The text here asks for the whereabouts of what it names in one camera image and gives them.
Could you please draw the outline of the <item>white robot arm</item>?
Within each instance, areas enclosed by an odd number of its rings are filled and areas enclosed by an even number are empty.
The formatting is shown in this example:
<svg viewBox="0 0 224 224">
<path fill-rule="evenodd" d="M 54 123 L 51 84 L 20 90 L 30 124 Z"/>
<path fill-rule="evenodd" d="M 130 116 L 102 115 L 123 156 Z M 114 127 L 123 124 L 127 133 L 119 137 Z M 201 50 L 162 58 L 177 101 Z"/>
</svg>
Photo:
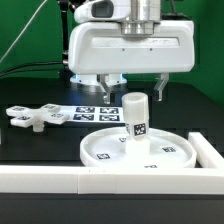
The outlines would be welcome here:
<svg viewBox="0 0 224 224">
<path fill-rule="evenodd" d="M 169 75 L 194 66 L 194 23 L 163 20 L 161 0 L 86 0 L 74 19 L 71 81 L 101 90 L 106 103 L 112 102 L 111 89 L 125 82 L 124 74 L 158 74 L 154 96 L 160 101 Z"/>
</svg>

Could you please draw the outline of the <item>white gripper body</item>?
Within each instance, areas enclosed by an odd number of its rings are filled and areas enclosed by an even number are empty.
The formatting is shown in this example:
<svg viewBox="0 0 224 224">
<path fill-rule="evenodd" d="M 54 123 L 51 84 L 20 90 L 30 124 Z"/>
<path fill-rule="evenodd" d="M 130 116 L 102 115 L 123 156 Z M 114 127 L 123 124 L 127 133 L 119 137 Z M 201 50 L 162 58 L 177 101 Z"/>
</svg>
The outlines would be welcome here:
<svg viewBox="0 0 224 224">
<path fill-rule="evenodd" d="M 165 20 L 152 35 L 124 35 L 115 22 L 87 22 L 71 33 L 69 69 L 78 75 L 188 72 L 194 24 Z"/>
</svg>

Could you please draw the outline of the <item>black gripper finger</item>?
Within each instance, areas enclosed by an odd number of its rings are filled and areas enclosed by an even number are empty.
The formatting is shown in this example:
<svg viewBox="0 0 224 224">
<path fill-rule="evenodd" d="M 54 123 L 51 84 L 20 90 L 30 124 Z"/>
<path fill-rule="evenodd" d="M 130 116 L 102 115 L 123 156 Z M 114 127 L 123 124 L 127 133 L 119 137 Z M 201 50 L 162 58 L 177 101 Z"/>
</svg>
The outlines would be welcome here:
<svg viewBox="0 0 224 224">
<path fill-rule="evenodd" d="M 105 74 L 98 74 L 97 75 L 97 82 L 101 91 L 103 92 L 103 100 L 105 104 L 111 104 L 115 100 L 114 92 L 108 87 L 106 83 L 106 79 L 108 78 Z"/>
<path fill-rule="evenodd" d="M 169 74 L 168 73 L 161 73 L 157 77 L 157 82 L 154 87 L 154 100 L 160 102 L 163 98 L 163 90 L 166 87 L 169 81 Z"/>
</svg>

